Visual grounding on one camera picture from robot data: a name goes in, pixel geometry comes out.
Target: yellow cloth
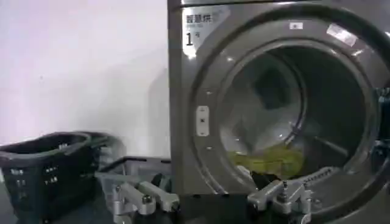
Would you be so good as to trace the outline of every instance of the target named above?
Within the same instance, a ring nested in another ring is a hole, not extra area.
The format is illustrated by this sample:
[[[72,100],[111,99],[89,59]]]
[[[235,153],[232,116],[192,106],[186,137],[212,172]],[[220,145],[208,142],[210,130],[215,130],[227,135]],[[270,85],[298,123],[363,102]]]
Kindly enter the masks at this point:
[[[281,179],[297,175],[303,166],[302,152],[287,149],[285,144],[272,146],[260,156],[243,155],[239,152],[228,152],[228,157],[236,166],[244,166],[250,171],[274,174]]]

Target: washing machine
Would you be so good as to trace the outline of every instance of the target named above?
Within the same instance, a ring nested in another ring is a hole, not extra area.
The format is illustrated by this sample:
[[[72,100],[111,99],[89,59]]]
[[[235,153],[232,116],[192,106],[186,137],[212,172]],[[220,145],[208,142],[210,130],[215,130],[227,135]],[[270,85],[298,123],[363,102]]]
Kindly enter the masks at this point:
[[[306,178],[314,215],[373,198],[390,206],[390,1],[172,0],[168,10],[177,193],[257,191],[256,170]]]

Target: white wall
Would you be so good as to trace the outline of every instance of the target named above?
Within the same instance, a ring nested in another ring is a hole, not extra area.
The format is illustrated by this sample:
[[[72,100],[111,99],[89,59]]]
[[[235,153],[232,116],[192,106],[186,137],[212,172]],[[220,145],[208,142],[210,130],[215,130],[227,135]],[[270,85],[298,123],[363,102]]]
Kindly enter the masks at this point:
[[[0,145],[106,131],[169,157],[165,0],[0,0]]]

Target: number 1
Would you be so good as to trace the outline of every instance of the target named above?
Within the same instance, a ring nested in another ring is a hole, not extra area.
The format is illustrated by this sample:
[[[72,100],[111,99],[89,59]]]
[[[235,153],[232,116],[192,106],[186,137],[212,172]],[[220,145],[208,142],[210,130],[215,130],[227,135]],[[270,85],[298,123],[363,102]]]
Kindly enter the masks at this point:
[[[187,37],[188,37],[188,42],[187,42],[187,46],[192,46],[194,45],[191,41],[191,33],[187,33]]]

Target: basket handle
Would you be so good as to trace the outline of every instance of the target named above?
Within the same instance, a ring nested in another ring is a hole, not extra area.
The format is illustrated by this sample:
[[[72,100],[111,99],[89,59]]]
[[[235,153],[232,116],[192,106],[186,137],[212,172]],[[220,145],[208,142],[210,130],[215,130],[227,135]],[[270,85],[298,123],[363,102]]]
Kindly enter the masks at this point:
[[[85,142],[79,142],[79,143],[75,143],[69,147],[65,147],[63,148],[62,150],[62,153],[66,156],[70,156],[72,155],[73,153],[77,152],[79,149],[81,149],[83,146],[85,146],[86,143]]]
[[[14,159],[37,159],[45,157],[46,155],[29,155],[29,154],[17,154],[12,152],[0,151],[0,159],[11,161]]]

